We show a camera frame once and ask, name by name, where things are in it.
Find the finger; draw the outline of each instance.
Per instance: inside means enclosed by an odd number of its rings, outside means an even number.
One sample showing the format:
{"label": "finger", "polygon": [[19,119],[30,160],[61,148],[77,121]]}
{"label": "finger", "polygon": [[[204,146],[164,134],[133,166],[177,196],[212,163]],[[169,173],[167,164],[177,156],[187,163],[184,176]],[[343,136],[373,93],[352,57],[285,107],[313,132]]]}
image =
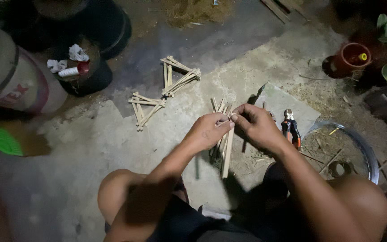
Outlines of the finger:
{"label": "finger", "polygon": [[247,119],[243,116],[241,116],[240,114],[236,114],[234,113],[233,115],[231,115],[231,120],[238,126],[241,127],[241,129],[243,129],[243,131],[246,131],[250,128],[250,126],[252,126],[252,124],[247,121]]}
{"label": "finger", "polygon": [[218,127],[216,127],[213,132],[217,137],[222,138],[224,134],[228,133],[235,126],[235,123],[232,121],[226,122]]}
{"label": "finger", "polygon": [[228,116],[219,112],[207,114],[206,118],[208,121],[213,122],[214,124],[217,123],[218,121],[223,122],[228,120]]}
{"label": "finger", "polygon": [[255,105],[245,103],[245,104],[238,106],[236,109],[234,109],[233,113],[240,114],[240,115],[247,114],[249,116],[252,116],[256,112],[261,111],[261,110],[263,110],[263,109],[256,107]]}

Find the wire cutter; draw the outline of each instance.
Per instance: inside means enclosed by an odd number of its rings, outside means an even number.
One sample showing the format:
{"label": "wire cutter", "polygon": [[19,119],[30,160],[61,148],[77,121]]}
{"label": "wire cutter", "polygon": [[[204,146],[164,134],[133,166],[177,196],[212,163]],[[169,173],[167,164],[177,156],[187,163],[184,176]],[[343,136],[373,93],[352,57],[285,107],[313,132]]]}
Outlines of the wire cutter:
{"label": "wire cutter", "polygon": [[281,123],[283,136],[286,137],[291,142],[291,137],[289,135],[292,134],[292,144],[295,149],[301,149],[301,135],[298,132],[297,121],[294,119],[294,114],[291,109],[285,110],[285,120]]}

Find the dry grass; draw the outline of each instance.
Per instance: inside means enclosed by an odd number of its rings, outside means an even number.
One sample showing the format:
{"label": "dry grass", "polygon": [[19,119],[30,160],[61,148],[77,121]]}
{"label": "dry grass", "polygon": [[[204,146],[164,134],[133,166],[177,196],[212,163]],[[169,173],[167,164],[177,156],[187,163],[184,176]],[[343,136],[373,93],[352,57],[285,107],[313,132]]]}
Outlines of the dry grass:
{"label": "dry grass", "polygon": [[232,14],[235,1],[219,1],[213,5],[212,0],[162,0],[166,10],[166,22],[173,27],[192,27],[191,22],[205,23],[207,21],[223,23]]}

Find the bucket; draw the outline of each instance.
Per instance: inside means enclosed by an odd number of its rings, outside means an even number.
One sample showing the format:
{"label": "bucket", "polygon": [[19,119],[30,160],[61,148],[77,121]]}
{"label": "bucket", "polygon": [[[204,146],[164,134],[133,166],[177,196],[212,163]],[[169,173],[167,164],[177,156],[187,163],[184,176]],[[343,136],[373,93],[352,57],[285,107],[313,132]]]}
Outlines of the bucket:
{"label": "bucket", "polygon": [[354,71],[361,71],[371,63],[371,53],[359,43],[344,45],[331,60],[330,74],[333,78],[352,76]]}
{"label": "bucket", "polygon": [[0,106],[30,113],[56,111],[67,93],[47,66],[0,30]]}

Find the leg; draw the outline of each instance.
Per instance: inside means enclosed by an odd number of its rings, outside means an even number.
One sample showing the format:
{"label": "leg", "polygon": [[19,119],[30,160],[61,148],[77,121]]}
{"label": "leg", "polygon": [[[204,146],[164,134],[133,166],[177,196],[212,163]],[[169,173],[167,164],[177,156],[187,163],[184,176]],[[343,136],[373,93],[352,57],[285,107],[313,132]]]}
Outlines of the leg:
{"label": "leg", "polygon": [[387,226],[387,199],[373,182],[357,175],[329,181],[373,241],[380,241]]}
{"label": "leg", "polygon": [[98,207],[105,221],[111,225],[125,203],[128,194],[139,185],[147,175],[119,169],[108,174],[101,182],[98,191]]}

